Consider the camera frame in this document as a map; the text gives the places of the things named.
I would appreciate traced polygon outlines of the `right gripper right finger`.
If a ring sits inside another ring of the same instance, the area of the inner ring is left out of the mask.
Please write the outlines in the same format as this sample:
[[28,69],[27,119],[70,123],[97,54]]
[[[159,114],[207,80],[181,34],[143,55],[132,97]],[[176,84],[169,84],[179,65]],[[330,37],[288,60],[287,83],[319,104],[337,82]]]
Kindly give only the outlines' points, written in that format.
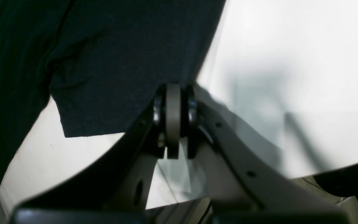
[[185,93],[190,155],[206,175],[214,215],[343,215],[274,171],[193,90]]

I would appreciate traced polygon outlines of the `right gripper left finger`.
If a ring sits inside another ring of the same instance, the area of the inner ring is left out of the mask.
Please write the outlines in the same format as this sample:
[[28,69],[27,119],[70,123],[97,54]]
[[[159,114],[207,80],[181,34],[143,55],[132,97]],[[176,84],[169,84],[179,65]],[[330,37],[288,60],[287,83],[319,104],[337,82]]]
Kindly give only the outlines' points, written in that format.
[[128,131],[94,163],[17,210],[143,212],[155,164],[163,155],[158,137],[165,95],[158,90]]

